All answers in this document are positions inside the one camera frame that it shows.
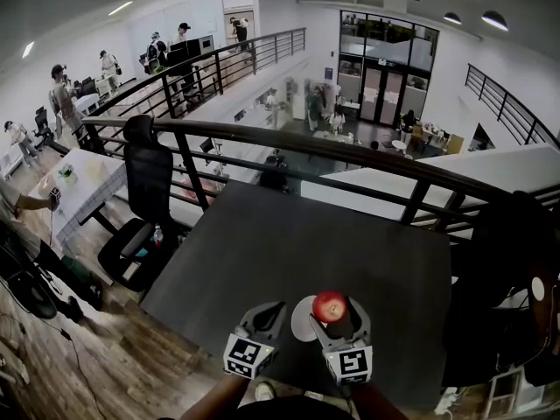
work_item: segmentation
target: white plate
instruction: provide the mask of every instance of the white plate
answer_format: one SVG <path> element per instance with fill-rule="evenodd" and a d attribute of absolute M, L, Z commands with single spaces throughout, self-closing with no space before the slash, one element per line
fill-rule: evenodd
<path fill-rule="evenodd" d="M 316 296 L 303 298 L 291 314 L 291 332 L 302 342 L 312 342 L 317 338 L 309 322 L 309 315 L 313 312 L 313 300 Z"/>

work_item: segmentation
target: door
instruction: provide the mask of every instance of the door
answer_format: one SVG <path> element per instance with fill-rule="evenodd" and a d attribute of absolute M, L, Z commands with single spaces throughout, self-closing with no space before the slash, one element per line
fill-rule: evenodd
<path fill-rule="evenodd" d="M 403 83 L 403 76 L 399 73 L 392 73 L 384 71 L 385 75 L 385 90 L 383 96 L 380 96 L 381 115 L 379 123 L 393 125 L 395 120 L 396 107 L 399 102 L 399 95 L 401 93 L 401 84 Z"/>
<path fill-rule="evenodd" d="M 360 118 L 392 126 L 402 83 L 403 76 L 399 73 L 366 68 Z"/>
<path fill-rule="evenodd" d="M 375 121 L 375 113 L 377 106 L 377 97 L 379 95 L 382 82 L 382 71 L 376 68 L 366 68 L 366 77 L 364 80 L 364 89 L 361 99 L 360 118 Z"/>

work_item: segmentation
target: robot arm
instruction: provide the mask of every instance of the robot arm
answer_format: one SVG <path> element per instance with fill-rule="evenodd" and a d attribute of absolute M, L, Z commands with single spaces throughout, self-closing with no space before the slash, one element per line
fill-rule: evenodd
<path fill-rule="evenodd" d="M 370 343 L 371 321 L 358 302 L 346 297 L 348 315 L 353 327 L 352 337 L 333 338 L 323 325 L 310 314 L 309 321 L 323 347 L 323 357 L 338 386 L 346 386 L 371 379 L 373 348 Z"/>
<path fill-rule="evenodd" d="M 277 338 L 286 312 L 285 302 L 261 304 L 247 311 L 227 340 L 224 371 L 254 380 L 278 352 Z"/>

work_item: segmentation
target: hand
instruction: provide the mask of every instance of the hand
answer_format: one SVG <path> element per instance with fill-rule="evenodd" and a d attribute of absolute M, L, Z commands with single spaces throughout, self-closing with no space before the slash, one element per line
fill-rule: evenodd
<path fill-rule="evenodd" d="M 54 212 L 59 207 L 60 201 L 57 200 L 54 196 L 50 196 L 48 199 L 48 208 L 52 212 Z"/>

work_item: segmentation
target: wooden floor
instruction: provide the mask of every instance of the wooden floor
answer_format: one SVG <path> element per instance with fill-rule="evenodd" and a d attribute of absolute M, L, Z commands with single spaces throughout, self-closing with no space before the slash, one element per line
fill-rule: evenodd
<path fill-rule="evenodd" d="M 58 156 L 51 150 L 41 154 L 40 165 L 54 165 Z M 13 183 L 29 191 L 40 177 L 40 171 L 20 167 Z M 105 214 L 122 225 L 132 214 L 125 203 L 112 199 Z M 48 226 L 38 221 L 35 213 L 26 213 L 24 222 L 44 239 Z M 75 238 L 80 260 L 88 267 L 96 264 L 96 255 L 109 238 L 109 233 L 90 220 Z M 65 297 L 72 294 L 63 283 Z M 29 418 L 37 419 L 101 419 L 92 391 L 106 418 L 154 419 L 178 418 L 199 400 L 223 375 L 221 363 L 209 357 L 194 344 L 160 325 L 138 307 L 138 295 L 114 284 L 105 291 L 103 312 L 80 303 L 86 316 L 76 325 L 61 315 L 49 321 L 55 328 L 70 334 L 79 356 L 80 370 L 71 342 L 39 319 L 26 314 L 0 287 L 0 337 L 22 359 L 30 374 L 31 384 L 21 379 L 12 385 L 12 395 Z M 3 316 L 9 314 L 14 319 Z M 20 331 L 18 322 L 24 327 Z M 254 401 L 252 388 L 245 403 Z M 279 395 L 303 393 L 275 383 Z M 463 392 L 460 404 L 453 406 L 455 420 L 480 418 L 487 395 L 487 386 Z M 329 400 L 348 410 L 344 400 Z M 406 413 L 411 420 L 447 418 L 435 414 Z"/>

